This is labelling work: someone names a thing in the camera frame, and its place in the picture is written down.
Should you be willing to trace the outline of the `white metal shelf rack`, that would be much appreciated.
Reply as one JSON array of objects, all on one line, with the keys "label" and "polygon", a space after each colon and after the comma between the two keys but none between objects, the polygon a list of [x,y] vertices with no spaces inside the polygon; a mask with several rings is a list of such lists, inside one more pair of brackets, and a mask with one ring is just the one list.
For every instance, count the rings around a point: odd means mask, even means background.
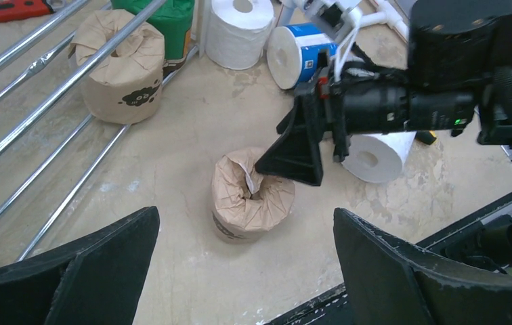
[{"label": "white metal shelf rack", "polygon": [[[15,129],[13,129],[5,138],[0,141],[0,156],[20,139],[32,126],[34,126],[42,117],[44,117],[69,91],[74,89],[83,77],[86,77],[92,72],[107,56],[109,56],[114,49],[116,49],[122,41],[124,41],[137,27],[141,26],[155,11],[165,4],[164,1],[151,1],[135,18],[131,19],[120,31],[115,34],[111,40],[107,41],[96,54],[92,55],[86,63],[82,64],[74,73],[72,73],[63,84],[61,84],[44,102],[42,102],[35,110],[24,119]],[[0,206],[0,217],[2,214],[15,202],[17,198],[25,191],[29,185],[38,178],[48,166],[58,157],[58,155],[65,149],[65,147],[82,132],[82,130],[93,120],[93,117],[88,115],[82,122],[73,130],[73,132],[43,161],[43,163],[29,176],[28,179]],[[103,159],[107,156],[109,151],[120,140],[120,138],[128,132],[130,126],[124,125],[118,130],[116,135],[108,142],[105,148],[100,152],[94,162],[81,176],[80,180],[75,184],[67,196],[63,199],[57,209],[50,215],[49,219],[43,224],[41,229],[37,232],[35,237],[31,240],[28,246],[21,252],[18,261],[27,258],[33,249],[42,241],[46,233],[56,222],[56,220],[63,214],[69,207],[73,198],[77,195],[79,190],[84,186],[86,181],[91,177],[95,169],[100,165]]]}]

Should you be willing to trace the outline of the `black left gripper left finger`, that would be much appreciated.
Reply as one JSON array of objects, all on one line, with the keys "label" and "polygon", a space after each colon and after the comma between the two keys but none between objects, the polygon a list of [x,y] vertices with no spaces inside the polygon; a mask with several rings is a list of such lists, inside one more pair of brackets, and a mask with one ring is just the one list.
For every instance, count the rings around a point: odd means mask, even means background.
[{"label": "black left gripper left finger", "polygon": [[144,207],[0,267],[0,324],[131,324],[159,230],[158,209]]}]

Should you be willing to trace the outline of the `green paper roll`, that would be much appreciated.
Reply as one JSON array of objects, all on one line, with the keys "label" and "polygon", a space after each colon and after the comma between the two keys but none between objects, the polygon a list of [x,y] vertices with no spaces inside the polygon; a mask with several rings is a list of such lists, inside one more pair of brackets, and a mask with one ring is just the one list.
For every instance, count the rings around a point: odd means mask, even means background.
[{"label": "green paper roll", "polygon": [[194,8],[195,0],[166,0],[147,19],[165,37],[164,76],[186,63]]}]

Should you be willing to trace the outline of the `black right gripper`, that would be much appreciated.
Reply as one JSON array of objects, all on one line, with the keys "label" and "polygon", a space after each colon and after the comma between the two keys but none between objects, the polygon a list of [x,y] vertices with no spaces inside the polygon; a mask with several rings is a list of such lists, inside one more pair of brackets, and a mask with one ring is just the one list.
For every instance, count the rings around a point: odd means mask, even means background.
[{"label": "black right gripper", "polygon": [[319,142],[327,131],[335,146],[333,161],[342,163],[349,155],[343,90],[329,51],[324,49],[318,53],[313,77],[300,84],[292,109],[276,126],[280,137],[255,163],[256,172],[320,186],[323,168]]}]

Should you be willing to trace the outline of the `brown roll with print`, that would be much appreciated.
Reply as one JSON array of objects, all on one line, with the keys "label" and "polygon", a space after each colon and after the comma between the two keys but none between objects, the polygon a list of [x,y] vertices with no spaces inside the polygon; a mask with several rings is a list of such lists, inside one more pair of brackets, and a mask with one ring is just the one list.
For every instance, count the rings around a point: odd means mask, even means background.
[{"label": "brown roll with print", "polygon": [[243,148],[223,155],[215,164],[212,220],[215,233],[225,242],[255,242],[291,212],[295,183],[255,170],[264,152],[258,147]]}]

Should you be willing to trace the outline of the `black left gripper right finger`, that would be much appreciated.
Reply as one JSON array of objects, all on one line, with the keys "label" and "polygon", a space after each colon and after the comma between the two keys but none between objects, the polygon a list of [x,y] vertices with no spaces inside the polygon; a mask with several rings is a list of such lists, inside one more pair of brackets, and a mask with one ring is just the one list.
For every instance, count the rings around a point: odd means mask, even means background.
[{"label": "black left gripper right finger", "polygon": [[447,259],[346,209],[333,217],[354,324],[512,324],[512,276]]}]

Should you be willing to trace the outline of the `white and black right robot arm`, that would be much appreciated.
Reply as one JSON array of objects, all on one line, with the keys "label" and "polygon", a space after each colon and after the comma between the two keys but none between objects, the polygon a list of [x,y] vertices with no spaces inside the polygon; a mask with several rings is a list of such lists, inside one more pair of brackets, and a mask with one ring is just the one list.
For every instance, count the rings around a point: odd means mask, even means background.
[{"label": "white and black right robot arm", "polygon": [[354,135],[458,136],[475,114],[479,144],[512,148],[512,1],[416,1],[408,17],[404,70],[319,53],[258,173],[319,186],[325,133],[339,163]]}]

